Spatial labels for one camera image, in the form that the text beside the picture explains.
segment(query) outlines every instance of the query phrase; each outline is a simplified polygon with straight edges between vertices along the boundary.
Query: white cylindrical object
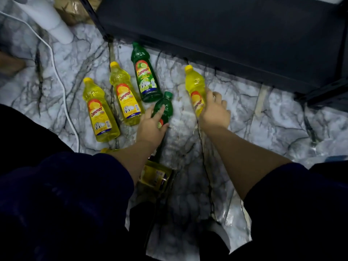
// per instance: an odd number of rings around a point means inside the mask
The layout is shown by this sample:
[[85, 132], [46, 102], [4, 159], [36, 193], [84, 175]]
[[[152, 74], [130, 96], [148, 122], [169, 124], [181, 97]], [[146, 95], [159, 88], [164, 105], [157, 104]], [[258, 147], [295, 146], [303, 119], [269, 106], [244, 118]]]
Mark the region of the white cylindrical object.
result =
[[73, 41], [74, 35], [46, 0], [28, 0], [26, 4], [15, 3], [60, 43], [69, 44]]

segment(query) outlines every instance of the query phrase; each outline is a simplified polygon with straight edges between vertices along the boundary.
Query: brown object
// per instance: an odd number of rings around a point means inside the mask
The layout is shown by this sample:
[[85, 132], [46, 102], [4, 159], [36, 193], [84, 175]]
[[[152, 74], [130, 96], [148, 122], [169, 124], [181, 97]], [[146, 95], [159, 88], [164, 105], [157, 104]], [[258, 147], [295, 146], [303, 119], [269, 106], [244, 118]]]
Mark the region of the brown object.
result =
[[[88, 0], [94, 11], [102, 0]], [[80, 0], [54, 0], [54, 8], [68, 26], [78, 23], [93, 24]]]
[[13, 76], [25, 68], [25, 61], [0, 51], [0, 73]]

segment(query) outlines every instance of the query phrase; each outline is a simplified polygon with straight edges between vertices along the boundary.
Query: white cable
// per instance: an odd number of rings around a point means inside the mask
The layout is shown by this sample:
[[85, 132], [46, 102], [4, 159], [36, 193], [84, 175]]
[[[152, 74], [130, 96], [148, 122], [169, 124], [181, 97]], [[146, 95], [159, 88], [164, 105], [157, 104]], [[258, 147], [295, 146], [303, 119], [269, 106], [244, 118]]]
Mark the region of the white cable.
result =
[[34, 34], [38, 37], [38, 39], [40, 39], [48, 48], [49, 48], [49, 51], [51, 53], [51, 60], [52, 60], [52, 66], [53, 66], [53, 70], [54, 70], [54, 74], [57, 76], [57, 79], [58, 79], [58, 82], [59, 84], [62, 86], [62, 90], [63, 90], [63, 106], [64, 106], [64, 111], [65, 111], [65, 115], [67, 117], [67, 120], [72, 128], [72, 131], [74, 132], [75, 136], [76, 136], [76, 142], [77, 142], [77, 147], [76, 147], [76, 152], [79, 153], [80, 152], [80, 140], [79, 140], [79, 135], [77, 134], [76, 132], [76, 129], [74, 127], [74, 125], [72, 124], [71, 120], [70, 120], [70, 116], [67, 112], [67, 93], [65, 91], [65, 87], [64, 87], [64, 84], [62, 83], [61, 79], [59, 78], [59, 75], [58, 75], [58, 72], [57, 72], [57, 69], [56, 69], [56, 65], [54, 63], [54, 55], [53, 55], [53, 49], [51, 48], [51, 46], [49, 44], [46, 43], [45, 40], [43, 40], [34, 30], [33, 28], [25, 21], [19, 19], [19, 18], [16, 18], [14, 16], [10, 16], [9, 14], [6, 14], [6, 13], [3, 13], [0, 11], [0, 14], [4, 15], [4, 16], [7, 16], [7, 17], [10, 17], [12, 19], [15, 19], [17, 21], [20, 21], [22, 23], [25, 23], [29, 28], [30, 30], [32, 30], [34, 32]]

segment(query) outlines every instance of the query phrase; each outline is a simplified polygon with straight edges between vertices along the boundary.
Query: person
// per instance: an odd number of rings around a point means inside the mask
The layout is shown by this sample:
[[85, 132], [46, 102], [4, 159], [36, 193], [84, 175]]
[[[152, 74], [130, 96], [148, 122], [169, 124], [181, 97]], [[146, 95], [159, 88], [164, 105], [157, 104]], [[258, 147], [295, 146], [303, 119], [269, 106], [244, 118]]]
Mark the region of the person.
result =
[[[343, 256], [348, 186], [339, 177], [347, 176], [330, 171], [346, 173], [347, 165], [307, 170], [230, 132], [231, 113], [221, 94], [207, 90], [206, 101], [199, 125], [244, 201], [253, 240], [229, 254], [221, 238], [206, 231], [199, 238], [200, 259]], [[157, 128], [164, 107], [153, 118], [153, 107], [146, 110], [134, 145], [93, 156], [72, 152], [46, 128], [10, 107], [0, 108], [18, 125], [2, 127], [2, 135], [14, 136], [15, 143], [2, 155], [0, 259], [149, 259], [151, 225], [143, 226], [151, 223], [153, 206], [143, 202], [130, 210], [129, 231], [125, 217], [141, 170], [168, 128]], [[28, 135], [20, 139], [23, 128]]]

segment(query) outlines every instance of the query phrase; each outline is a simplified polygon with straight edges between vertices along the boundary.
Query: bottle label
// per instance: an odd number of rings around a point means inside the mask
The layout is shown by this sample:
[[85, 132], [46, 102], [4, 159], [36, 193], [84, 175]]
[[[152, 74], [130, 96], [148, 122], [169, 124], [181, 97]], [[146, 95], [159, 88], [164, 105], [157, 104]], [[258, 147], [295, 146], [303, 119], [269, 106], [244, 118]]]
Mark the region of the bottle label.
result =
[[101, 135], [110, 131], [112, 126], [102, 103], [98, 99], [92, 99], [87, 103], [89, 116], [95, 135]]
[[144, 166], [141, 175], [140, 181], [144, 184], [147, 184], [153, 188], [157, 186], [157, 183], [161, 183], [159, 190], [163, 189], [163, 184], [167, 180], [167, 174], [163, 171], [157, 170], [153, 167], [147, 165]]
[[125, 118], [129, 119], [141, 113], [140, 106], [127, 84], [120, 83], [116, 87], [116, 95]]
[[147, 93], [156, 90], [157, 84], [154, 81], [154, 76], [151, 73], [149, 64], [143, 60], [137, 61], [135, 69], [140, 93], [146, 95]]
[[205, 106], [203, 97], [200, 95], [198, 91], [194, 91], [191, 93], [191, 100], [192, 105], [194, 107], [194, 111], [196, 112], [196, 116], [199, 117], [200, 113], [202, 112]]

